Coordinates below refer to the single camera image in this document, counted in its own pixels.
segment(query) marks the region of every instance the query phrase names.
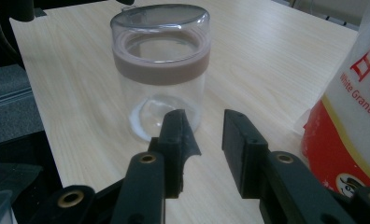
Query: wooden table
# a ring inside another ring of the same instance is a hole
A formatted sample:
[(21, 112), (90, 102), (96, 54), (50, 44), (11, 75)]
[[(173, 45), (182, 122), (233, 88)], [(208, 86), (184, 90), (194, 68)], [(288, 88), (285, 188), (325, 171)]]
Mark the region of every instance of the wooden table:
[[(271, 150), (299, 156), (294, 123), (314, 105), (357, 33), (268, 0), (135, 3), (195, 4), (211, 14), (204, 113), (195, 133), (203, 155), (187, 161), (184, 191), (166, 200), (166, 223), (262, 223), (259, 202), (240, 198), (221, 151), (223, 111), (246, 114)], [(121, 7), (107, 1), (11, 22), (65, 186), (104, 189), (148, 148), (128, 127), (111, 53), (109, 21)]]

